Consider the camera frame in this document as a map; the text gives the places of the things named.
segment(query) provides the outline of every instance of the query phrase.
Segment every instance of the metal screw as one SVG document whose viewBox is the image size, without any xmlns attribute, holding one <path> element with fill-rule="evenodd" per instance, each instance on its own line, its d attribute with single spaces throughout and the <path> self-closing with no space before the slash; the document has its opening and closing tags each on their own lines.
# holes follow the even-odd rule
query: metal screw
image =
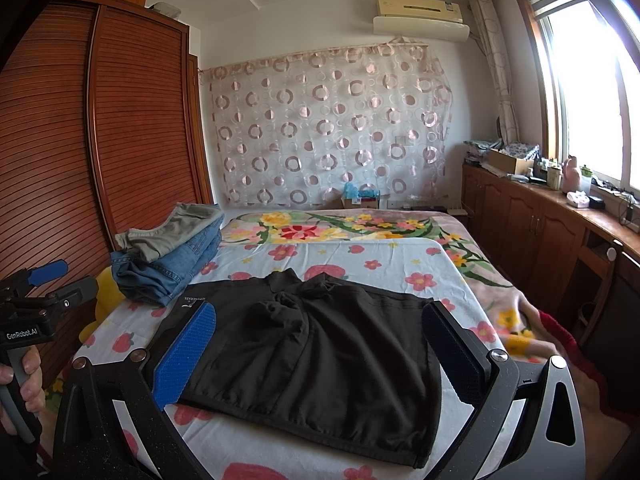
<svg viewBox="0 0 640 480">
<path fill-rule="evenodd" d="M 551 364 L 556 368 L 566 368 L 566 361 L 560 355 L 552 355 L 551 356 Z"/>
<path fill-rule="evenodd" d="M 491 350 L 491 353 L 489 355 L 491 356 L 491 359 L 499 363 L 503 363 L 509 358 L 507 352 L 505 352 L 504 350 L 500 350 L 499 348 L 494 348 L 493 350 Z"/>
<path fill-rule="evenodd" d="M 146 350 L 143 348 L 138 348 L 129 354 L 129 359 L 131 359 L 135 363 L 139 363 L 140 361 L 144 361 L 146 358 Z"/>
<path fill-rule="evenodd" d="M 75 368 L 76 370 L 80 370 L 85 366 L 86 366 L 86 357 L 79 357 L 72 364 L 72 367 Z"/>
</svg>

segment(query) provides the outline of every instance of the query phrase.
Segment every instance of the air conditioner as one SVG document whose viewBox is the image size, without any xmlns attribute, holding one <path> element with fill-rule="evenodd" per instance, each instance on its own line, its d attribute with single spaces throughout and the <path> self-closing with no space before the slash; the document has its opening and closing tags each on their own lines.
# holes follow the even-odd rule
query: air conditioner
<svg viewBox="0 0 640 480">
<path fill-rule="evenodd" d="M 448 41 L 466 41 L 469 36 L 460 6 L 442 0 L 378 0 L 373 31 Z"/>
</svg>

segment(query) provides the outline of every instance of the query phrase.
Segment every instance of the cardboard box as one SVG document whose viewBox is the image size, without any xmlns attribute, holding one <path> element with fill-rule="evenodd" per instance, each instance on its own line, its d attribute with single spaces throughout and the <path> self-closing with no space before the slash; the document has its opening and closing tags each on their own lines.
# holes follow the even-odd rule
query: cardboard box
<svg viewBox="0 0 640 480">
<path fill-rule="evenodd" d="M 350 198 L 342 199 L 342 206 L 345 209 L 380 209 L 380 199 L 361 198 L 359 204 L 351 203 Z"/>
<path fill-rule="evenodd" d="M 515 158 L 514 156 L 500 153 L 498 150 L 491 150 L 487 157 L 487 163 L 494 168 L 504 171 L 505 173 L 513 173 L 516 175 L 525 175 L 529 172 L 529 168 L 533 168 L 533 160 L 524 160 L 523 158 Z"/>
</svg>

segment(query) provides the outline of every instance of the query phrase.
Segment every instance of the blue denim jeans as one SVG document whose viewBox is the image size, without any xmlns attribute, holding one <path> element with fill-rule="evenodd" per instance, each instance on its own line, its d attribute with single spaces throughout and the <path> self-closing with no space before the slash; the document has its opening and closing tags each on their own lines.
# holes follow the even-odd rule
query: blue denim jeans
<svg viewBox="0 0 640 480">
<path fill-rule="evenodd" d="M 130 300 L 167 306 L 189 285 L 218 252 L 223 216 L 154 262 L 146 263 L 136 251 L 111 253 L 111 273 Z"/>
</svg>

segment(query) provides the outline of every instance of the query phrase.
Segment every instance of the window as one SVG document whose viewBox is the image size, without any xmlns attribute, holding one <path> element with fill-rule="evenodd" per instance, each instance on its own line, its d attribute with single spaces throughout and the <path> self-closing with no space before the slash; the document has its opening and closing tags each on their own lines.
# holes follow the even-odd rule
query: window
<svg viewBox="0 0 640 480">
<path fill-rule="evenodd" d="M 547 155 L 640 190 L 640 72 L 620 38 L 587 0 L 518 3 L 544 83 Z"/>
</svg>

